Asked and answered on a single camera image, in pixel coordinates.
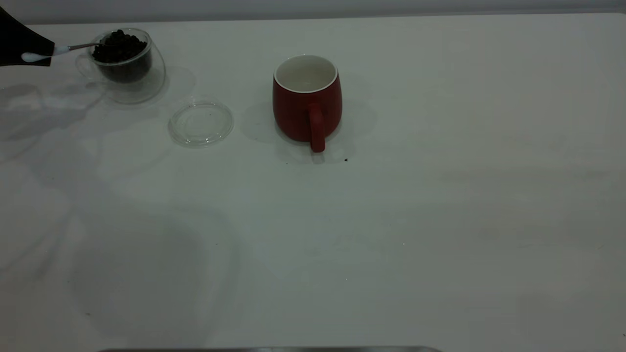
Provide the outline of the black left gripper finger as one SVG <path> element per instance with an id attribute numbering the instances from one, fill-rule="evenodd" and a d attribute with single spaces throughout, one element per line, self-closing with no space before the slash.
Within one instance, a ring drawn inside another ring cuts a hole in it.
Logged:
<path id="1" fill-rule="evenodd" d="M 41 62 L 51 62 L 55 44 L 29 29 L 3 8 L 0 9 L 0 61 L 23 62 L 23 53 L 44 56 Z"/>
<path id="2" fill-rule="evenodd" d="M 51 58 L 45 58 L 37 62 L 25 62 L 22 58 L 1 57 L 0 66 L 51 66 Z"/>

